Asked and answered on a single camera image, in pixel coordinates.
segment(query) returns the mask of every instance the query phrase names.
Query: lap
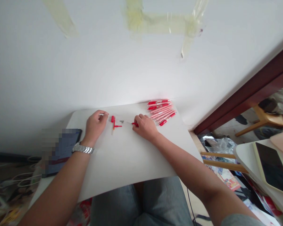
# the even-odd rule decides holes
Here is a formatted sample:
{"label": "lap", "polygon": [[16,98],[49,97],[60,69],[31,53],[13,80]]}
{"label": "lap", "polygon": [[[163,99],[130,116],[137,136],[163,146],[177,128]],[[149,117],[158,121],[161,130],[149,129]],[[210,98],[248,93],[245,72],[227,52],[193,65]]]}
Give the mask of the lap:
{"label": "lap", "polygon": [[145,181],[142,206],[128,185],[94,197],[91,209],[91,225],[192,225],[177,176]]}

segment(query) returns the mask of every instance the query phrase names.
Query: wristwatch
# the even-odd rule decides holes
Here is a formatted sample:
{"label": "wristwatch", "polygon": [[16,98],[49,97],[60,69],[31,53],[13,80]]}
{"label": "wristwatch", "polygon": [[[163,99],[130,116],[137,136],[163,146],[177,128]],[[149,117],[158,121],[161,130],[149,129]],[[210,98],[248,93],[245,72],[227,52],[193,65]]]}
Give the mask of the wristwatch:
{"label": "wristwatch", "polygon": [[80,144],[81,144],[81,142],[76,143],[74,145],[71,153],[74,153],[75,151],[79,151],[79,152],[84,152],[84,153],[87,153],[87,154],[92,154],[94,152],[94,148],[86,147],[86,146],[83,146],[83,145],[80,145]]}

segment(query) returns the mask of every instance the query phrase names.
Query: wrist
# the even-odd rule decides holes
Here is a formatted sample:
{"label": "wrist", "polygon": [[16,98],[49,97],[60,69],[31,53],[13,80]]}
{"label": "wrist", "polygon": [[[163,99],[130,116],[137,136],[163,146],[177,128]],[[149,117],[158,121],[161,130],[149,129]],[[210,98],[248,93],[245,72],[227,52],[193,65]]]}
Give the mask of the wrist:
{"label": "wrist", "polygon": [[92,140],[92,139],[88,139],[86,137],[84,137],[84,139],[81,141],[82,146],[86,146],[86,147],[90,147],[90,148],[94,148],[96,140]]}
{"label": "wrist", "polygon": [[155,136],[152,137],[149,141],[154,145],[163,135],[161,133],[157,133]]}

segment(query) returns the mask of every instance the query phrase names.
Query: masking tape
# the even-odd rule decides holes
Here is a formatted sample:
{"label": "masking tape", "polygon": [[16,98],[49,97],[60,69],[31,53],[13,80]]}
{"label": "masking tape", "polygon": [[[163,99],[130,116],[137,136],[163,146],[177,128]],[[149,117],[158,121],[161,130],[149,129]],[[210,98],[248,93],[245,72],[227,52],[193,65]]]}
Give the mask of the masking tape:
{"label": "masking tape", "polygon": [[142,0],[126,0],[127,26],[134,34],[184,35],[181,57],[185,58],[194,38],[200,32],[208,0],[197,0],[191,15],[144,13]]}
{"label": "masking tape", "polygon": [[63,0],[42,0],[66,38],[78,35]]}

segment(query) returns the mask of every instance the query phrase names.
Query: gray sleeve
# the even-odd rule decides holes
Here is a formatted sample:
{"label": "gray sleeve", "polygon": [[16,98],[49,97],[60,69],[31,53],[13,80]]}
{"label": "gray sleeve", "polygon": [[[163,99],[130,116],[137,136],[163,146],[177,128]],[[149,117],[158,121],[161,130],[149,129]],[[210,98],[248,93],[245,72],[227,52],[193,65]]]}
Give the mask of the gray sleeve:
{"label": "gray sleeve", "polygon": [[221,222],[221,226],[265,226],[261,221],[243,214],[232,214]]}

